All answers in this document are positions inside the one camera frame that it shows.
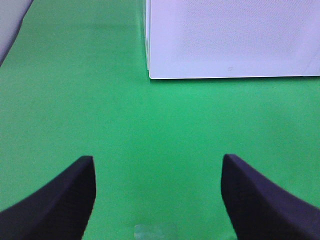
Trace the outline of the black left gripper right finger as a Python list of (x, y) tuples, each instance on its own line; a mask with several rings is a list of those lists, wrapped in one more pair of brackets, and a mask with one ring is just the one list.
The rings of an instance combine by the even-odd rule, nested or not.
[(222, 161), (220, 192), (239, 240), (318, 240), (320, 209), (270, 181), (235, 154)]

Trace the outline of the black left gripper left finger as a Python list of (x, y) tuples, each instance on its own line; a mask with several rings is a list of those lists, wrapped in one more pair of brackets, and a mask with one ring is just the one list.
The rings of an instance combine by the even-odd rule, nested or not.
[(81, 240), (97, 195), (94, 158), (81, 156), (0, 213), (2, 240)]

